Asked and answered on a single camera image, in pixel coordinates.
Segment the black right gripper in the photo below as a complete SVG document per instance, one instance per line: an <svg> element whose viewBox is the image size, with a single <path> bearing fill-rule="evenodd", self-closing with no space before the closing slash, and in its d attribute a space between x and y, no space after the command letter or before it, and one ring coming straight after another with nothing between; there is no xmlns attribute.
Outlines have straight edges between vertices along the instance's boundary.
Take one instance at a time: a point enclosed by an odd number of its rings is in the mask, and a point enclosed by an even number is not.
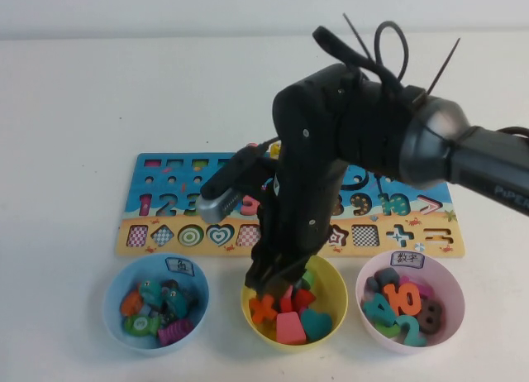
<svg viewBox="0 0 529 382"><path fill-rule="evenodd" d="M342 160L279 159L273 188L261 208L261 235L251 252L246 288L261 295L281 280L296 284L303 277L309 259L330 236L346 170Z"/></svg>

